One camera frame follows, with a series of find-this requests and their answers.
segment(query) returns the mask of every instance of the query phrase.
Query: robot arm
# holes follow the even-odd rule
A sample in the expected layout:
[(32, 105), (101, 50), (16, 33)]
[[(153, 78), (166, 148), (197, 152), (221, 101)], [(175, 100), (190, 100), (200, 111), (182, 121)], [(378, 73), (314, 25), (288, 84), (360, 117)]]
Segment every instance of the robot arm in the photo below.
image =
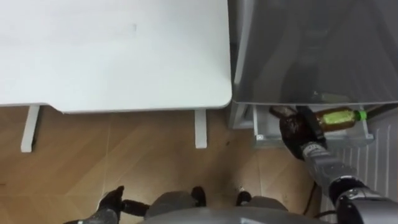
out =
[(116, 190), (106, 193), (99, 201), (97, 211), (89, 218), (64, 224), (118, 224), (121, 212), (143, 217), (149, 209), (149, 205), (133, 200), (123, 200), (123, 190), (124, 187), (120, 186)]
[[(308, 110), (298, 110), (297, 116), (308, 120), (308, 128), (315, 124)], [(312, 137), (300, 141), (287, 132), (289, 129), (281, 129), (286, 146), (293, 155), (304, 160), (323, 194), (330, 197), (336, 207), (338, 223), (398, 223), (398, 203), (371, 190), (357, 176), (355, 168), (343, 164), (333, 156), (326, 149), (325, 138), (319, 129), (313, 130)]]

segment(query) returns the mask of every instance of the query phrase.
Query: white desk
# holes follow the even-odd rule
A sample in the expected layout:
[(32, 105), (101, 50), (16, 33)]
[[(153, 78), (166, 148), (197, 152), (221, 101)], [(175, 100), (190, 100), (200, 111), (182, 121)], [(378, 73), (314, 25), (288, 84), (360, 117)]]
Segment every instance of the white desk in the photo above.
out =
[(29, 145), (37, 105), (64, 113), (222, 108), (230, 73), (227, 0), (0, 2), (0, 105), (34, 105)]

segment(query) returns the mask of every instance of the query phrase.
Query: gray refrigerator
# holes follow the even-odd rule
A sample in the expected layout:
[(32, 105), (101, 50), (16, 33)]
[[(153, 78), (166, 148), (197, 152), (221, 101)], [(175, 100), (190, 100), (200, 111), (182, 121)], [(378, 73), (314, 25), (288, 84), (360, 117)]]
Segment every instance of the gray refrigerator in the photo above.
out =
[[(271, 105), (371, 111), (398, 102), (398, 1), (230, 0), (229, 10), (228, 123), (253, 128), (256, 147), (283, 146)], [(326, 138), (369, 186), (398, 199), (397, 109)], [(322, 210), (329, 209), (325, 197)]]

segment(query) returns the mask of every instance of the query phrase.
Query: black wire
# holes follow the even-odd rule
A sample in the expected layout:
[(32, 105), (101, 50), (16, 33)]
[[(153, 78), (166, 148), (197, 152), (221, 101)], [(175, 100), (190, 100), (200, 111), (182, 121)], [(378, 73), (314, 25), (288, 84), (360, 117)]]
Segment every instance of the black wire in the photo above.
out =
[(314, 218), (322, 218), (327, 215), (335, 215), (335, 214), (336, 214), (335, 210), (329, 210), (329, 211), (321, 212), (318, 215), (315, 215)]
[(310, 192), (310, 197), (308, 198), (307, 206), (305, 207), (303, 215), (306, 215), (307, 212), (310, 210), (311, 201), (312, 201), (312, 198), (313, 198), (313, 195), (314, 195), (316, 189), (317, 189), (317, 183), (314, 181), (311, 192)]

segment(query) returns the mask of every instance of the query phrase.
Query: gray metal cover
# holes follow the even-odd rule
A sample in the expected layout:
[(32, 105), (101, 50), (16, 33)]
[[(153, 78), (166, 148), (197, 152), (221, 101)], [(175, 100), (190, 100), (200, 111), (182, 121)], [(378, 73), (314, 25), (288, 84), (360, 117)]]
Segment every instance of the gray metal cover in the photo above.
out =
[(398, 1), (239, 0), (238, 103), (398, 101)]

